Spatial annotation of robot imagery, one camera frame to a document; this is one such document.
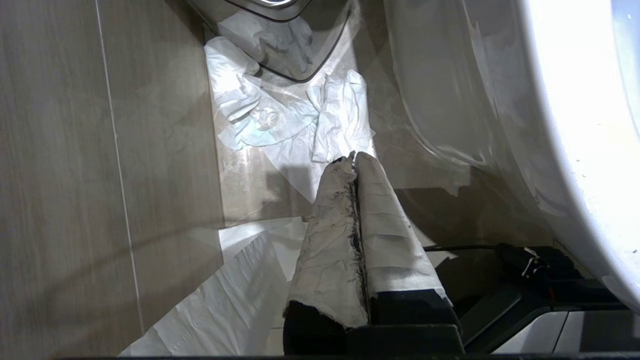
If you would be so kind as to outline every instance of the wood-grain tile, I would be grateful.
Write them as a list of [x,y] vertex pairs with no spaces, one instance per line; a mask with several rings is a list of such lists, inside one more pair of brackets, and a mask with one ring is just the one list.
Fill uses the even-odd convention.
[[141,334],[93,1],[0,2],[0,358]]
[[98,4],[148,329],[222,264],[202,27],[184,2]]

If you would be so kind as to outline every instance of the toilet bowl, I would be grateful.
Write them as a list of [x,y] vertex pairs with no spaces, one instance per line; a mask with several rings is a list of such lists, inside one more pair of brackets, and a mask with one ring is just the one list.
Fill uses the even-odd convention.
[[386,0],[385,11],[425,148],[504,178],[640,313],[640,4]]

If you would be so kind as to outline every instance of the trash can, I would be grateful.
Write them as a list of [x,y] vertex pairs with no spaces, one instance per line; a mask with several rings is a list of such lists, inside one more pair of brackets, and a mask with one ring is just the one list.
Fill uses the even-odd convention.
[[190,0],[217,34],[262,66],[309,80],[329,57],[351,9],[349,0]]

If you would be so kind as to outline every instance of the tile grout line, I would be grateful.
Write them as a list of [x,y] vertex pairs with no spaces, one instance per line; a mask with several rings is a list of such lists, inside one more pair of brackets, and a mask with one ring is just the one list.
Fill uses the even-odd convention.
[[116,160],[118,161],[118,175],[120,178],[120,189],[122,191],[122,205],[124,206],[124,220],[127,225],[127,239],[129,240],[129,255],[131,256],[131,268],[133,270],[133,283],[136,288],[136,301],[138,303],[138,320],[140,321],[140,332],[145,335],[145,326],[142,321],[142,306],[140,305],[140,291],[138,289],[138,276],[136,275],[136,261],[133,256],[133,245],[131,243],[131,230],[129,229],[129,214],[127,213],[127,199],[124,193],[124,182],[122,181],[122,167],[120,166],[120,151],[118,150],[118,133],[116,132],[115,116],[113,115],[113,101],[111,100],[111,87],[109,85],[109,70],[107,68],[107,54],[104,50],[104,37],[102,36],[102,23],[100,21],[100,9],[98,0],[95,1],[95,14],[98,17],[98,30],[100,33],[100,46],[102,47],[102,63],[104,65],[104,76],[107,82],[107,95],[109,98],[109,112],[111,113],[111,125],[113,126],[113,142],[116,147]]

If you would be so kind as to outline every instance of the black cable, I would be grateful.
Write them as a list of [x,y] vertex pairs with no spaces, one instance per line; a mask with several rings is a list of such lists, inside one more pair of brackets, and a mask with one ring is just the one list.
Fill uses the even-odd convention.
[[457,251],[457,250],[495,250],[494,245],[461,245],[461,246],[427,246],[422,248],[424,251]]

